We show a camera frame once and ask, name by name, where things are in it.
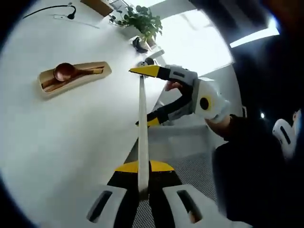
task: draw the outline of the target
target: white table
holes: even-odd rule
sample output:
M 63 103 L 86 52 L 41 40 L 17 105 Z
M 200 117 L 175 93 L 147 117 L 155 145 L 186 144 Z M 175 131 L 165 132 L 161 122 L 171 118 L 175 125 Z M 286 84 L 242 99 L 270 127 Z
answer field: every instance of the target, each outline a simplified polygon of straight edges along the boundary
M 80 13 L 77 7 L 76 19 Z M 17 25 L 2 51 L 1 175 L 36 223 L 60 226 L 74 199 L 106 184 L 138 137 L 139 77 L 128 70 L 143 56 L 116 30 L 108 19 L 95 29 L 33 15 Z M 50 100 L 37 93 L 41 71 L 91 61 L 108 62 L 112 74 Z M 164 83 L 145 80 L 148 112 Z

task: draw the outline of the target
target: potted plant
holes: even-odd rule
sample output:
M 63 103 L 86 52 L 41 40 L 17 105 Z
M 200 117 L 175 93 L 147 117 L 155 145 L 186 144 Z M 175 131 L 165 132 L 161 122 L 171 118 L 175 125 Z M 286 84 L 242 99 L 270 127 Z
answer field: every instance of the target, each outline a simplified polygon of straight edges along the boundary
M 127 14 L 123 16 L 123 12 L 117 10 L 120 13 L 121 19 L 110 15 L 110 22 L 120 27 L 135 27 L 140 32 L 140 35 L 133 41 L 133 45 L 140 51 L 147 41 L 149 42 L 152 38 L 156 39 L 157 33 L 162 35 L 162 23 L 160 17 L 154 17 L 147 7 L 136 6 L 134 9 L 129 6 L 127 10 Z

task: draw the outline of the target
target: bright window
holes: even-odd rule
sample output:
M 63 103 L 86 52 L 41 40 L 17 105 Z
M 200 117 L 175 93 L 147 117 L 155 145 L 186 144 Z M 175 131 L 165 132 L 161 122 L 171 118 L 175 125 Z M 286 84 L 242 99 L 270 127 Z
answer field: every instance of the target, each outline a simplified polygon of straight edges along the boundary
M 145 7 L 150 7 L 163 1 L 165 0 L 125 0 L 125 2 L 127 2 L 128 4 L 132 4 L 134 6 L 140 5 Z
M 209 18 L 191 10 L 165 18 L 156 43 L 165 51 L 166 64 L 176 64 L 199 76 L 232 63 L 230 51 Z

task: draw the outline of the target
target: white handle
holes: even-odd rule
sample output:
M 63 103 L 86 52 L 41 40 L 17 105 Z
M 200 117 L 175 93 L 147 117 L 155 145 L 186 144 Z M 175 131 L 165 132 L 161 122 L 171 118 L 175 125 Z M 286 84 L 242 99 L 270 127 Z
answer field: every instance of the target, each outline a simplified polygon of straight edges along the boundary
M 146 93 L 144 76 L 139 81 L 139 137 L 138 137 L 138 192 L 141 198 L 148 199 L 149 154 Z

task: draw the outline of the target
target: black object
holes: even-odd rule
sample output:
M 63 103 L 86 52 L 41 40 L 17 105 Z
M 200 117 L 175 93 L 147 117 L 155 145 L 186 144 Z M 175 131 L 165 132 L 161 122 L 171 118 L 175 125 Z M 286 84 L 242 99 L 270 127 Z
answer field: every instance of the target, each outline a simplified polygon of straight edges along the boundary
M 281 126 L 280 129 L 281 129 L 281 132 L 283 133 L 284 137 L 286 138 L 287 143 L 290 144 L 291 143 L 290 138 L 288 137 L 288 134 L 286 133 L 284 127 Z
M 10 221 L 13 226 L 23 228 L 36 228 L 36 226 L 23 214 L 17 203 L 9 194 L 8 189 L 5 187 L 5 183 L 0 177 L 0 202 L 1 210 L 3 210 L 3 222 Z
M 209 102 L 205 97 L 200 100 L 199 104 L 203 110 L 207 110 L 209 107 Z
M 144 49 L 141 46 L 141 44 L 139 42 L 139 37 L 136 37 L 135 40 L 132 41 L 132 45 L 136 49 L 136 51 L 139 52 L 139 53 L 147 53 L 148 52 L 147 49 Z
M 303 188 L 298 187 L 303 163 L 297 165 L 296 174 L 291 172 L 296 166 L 286 164 L 264 120 L 251 122 L 231 115 L 229 127 L 231 132 L 224 138 L 228 143 L 212 154 L 219 211 L 254 227 L 303 227 Z
M 49 7 L 45 7 L 45 8 L 39 9 L 39 10 L 37 10 L 37 11 L 35 11 L 35 12 L 32 12 L 32 13 L 26 15 L 24 18 L 27 18 L 27 17 L 29 17 L 29 16 L 31 16 L 31 15 L 33 15 L 33 14 L 35 14 L 35 13 L 38 13 L 38 12 L 40 12 L 40 11 L 47 10 L 47 9 L 50 9 L 50 8 L 57 8 L 57 7 L 72 7 L 72 8 L 74 8 L 74 12 L 71 13 L 71 14 L 69 14 L 69 15 L 67 16 L 67 18 L 69 18 L 70 20 L 73 20 L 73 19 L 75 18 L 76 7 L 75 7 L 75 6 L 72 6 L 72 5 L 58 5 L 58 6 L 49 6 Z
M 97 202 L 95 202 L 95 207 L 92 208 L 93 210 L 89 212 L 87 219 L 90 222 L 97 223 L 97 220 L 103 211 L 106 203 L 108 202 L 110 196 L 112 195 L 112 192 L 105 191 L 102 193 L 102 195 L 98 198 Z
M 177 75 L 177 76 L 180 76 L 180 77 L 185 77 L 184 74 L 180 73 L 180 72 L 177 72 L 177 71 L 173 71 L 173 74 L 174 75 Z
M 137 172 L 115 171 L 109 180 L 109 186 L 127 189 L 116 215 L 114 228 L 131 228 L 140 201 L 137 183 Z M 163 188 L 182 185 L 173 170 L 152 171 L 149 162 L 149 205 L 151 207 L 155 227 L 174 228 L 174 219 Z
M 144 60 L 148 65 L 154 65 L 154 60 L 152 58 L 149 58 L 147 57 L 145 60 Z
M 294 111 L 299 109 L 303 100 L 303 58 L 295 54 L 304 50 L 304 19 L 300 11 L 303 1 L 190 2 L 207 14 L 227 44 L 266 29 L 270 18 L 276 20 L 280 35 L 230 48 L 230 52 L 234 59 L 233 68 L 242 105 L 247 108 L 247 117 L 258 121 L 263 110 L 267 116 L 264 122 L 270 129 L 278 119 L 291 123 Z M 248 20 L 242 20 L 240 15 L 245 15 L 250 24 L 247 23 Z

